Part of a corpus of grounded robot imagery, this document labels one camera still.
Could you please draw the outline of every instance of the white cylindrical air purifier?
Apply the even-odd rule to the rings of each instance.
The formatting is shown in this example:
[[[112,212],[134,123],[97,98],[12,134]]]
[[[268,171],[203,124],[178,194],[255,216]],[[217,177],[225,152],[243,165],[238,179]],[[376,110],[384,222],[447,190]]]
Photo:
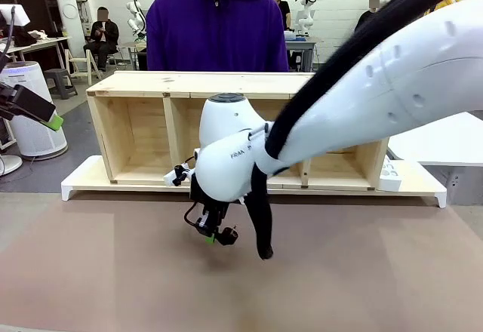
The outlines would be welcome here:
[[[59,5],[62,24],[70,36],[70,39],[67,40],[70,53],[74,58],[85,58],[83,48],[85,45],[84,30],[76,0],[57,0],[57,4]]]
[[[0,80],[11,87],[22,85],[40,97],[52,102],[44,75],[37,62],[8,63]],[[62,128],[53,131],[27,117],[16,116],[10,121],[22,157],[36,161],[62,155],[67,150]]]

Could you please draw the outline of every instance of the black stool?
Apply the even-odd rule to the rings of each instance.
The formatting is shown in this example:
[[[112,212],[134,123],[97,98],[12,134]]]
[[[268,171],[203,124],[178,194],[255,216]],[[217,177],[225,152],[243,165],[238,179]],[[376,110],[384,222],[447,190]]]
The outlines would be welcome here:
[[[70,78],[69,72],[67,69],[49,69],[44,72],[45,80],[53,79],[55,83],[55,88],[57,90],[57,94],[60,94],[63,100],[69,99],[69,94],[75,92],[77,95],[77,90],[72,83],[72,79]],[[69,81],[71,85],[65,85],[63,82],[64,77],[69,77]]]

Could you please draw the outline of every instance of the person in purple hoodie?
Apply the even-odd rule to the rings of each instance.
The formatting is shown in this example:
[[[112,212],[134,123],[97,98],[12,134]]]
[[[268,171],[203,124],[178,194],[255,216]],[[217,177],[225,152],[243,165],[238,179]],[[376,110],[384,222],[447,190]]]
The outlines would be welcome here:
[[[273,0],[155,0],[147,36],[149,70],[288,72]]]

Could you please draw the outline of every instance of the desk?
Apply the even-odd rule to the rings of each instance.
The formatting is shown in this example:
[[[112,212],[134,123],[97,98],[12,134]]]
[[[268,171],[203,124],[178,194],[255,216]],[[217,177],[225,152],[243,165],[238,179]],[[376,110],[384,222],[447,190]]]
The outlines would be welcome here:
[[[60,38],[49,38],[47,40],[39,40],[35,44],[29,45],[28,47],[13,47],[13,48],[10,48],[10,49],[8,49],[7,54],[11,54],[12,59],[14,60],[14,62],[16,62],[17,56],[15,55],[15,53],[18,53],[20,55],[20,59],[22,61],[25,61],[24,54],[26,54],[26,53],[32,53],[33,51],[40,51],[41,49],[45,49],[45,48],[56,48],[57,56],[59,57],[60,66],[63,69],[65,69],[66,66],[63,63],[63,57],[62,57],[62,53],[60,52],[59,42],[67,40],[67,39],[70,39],[70,36],[63,36],[63,37],[60,37]]]
[[[137,53],[146,49],[146,42],[145,41],[130,41],[128,43],[124,43],[118,45],[118,49],[128,49],[129,52],[129,60],[131,65],[133,66],[134,70],[137,70]]]
[[[398,160],[452,167],[446,182],[451,197],[462,168],[483,167],[482,134],[483,121],[465,112],[391,137],[388,150]]]
[[[302,52],[302,70],[310,73],[314,60],[315,45],[320,42],[317,38],[306,38],[305,41],[285,41],[288,51]]]

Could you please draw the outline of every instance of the wooden cubby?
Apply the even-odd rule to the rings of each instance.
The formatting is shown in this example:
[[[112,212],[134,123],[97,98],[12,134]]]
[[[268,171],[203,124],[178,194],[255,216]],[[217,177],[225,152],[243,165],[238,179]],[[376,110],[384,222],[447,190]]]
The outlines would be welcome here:
[[[164,185],[163,176],[199,147],[199,124],[206,98],[223,92],[244,94],[264,119],[272,121],[310,76],[115,73],[88,90],[110,182]],[[375,190],[386,149],[387,140],[381,140],[306,160],[271,177],[268,187],[297,194],[304,189]]]

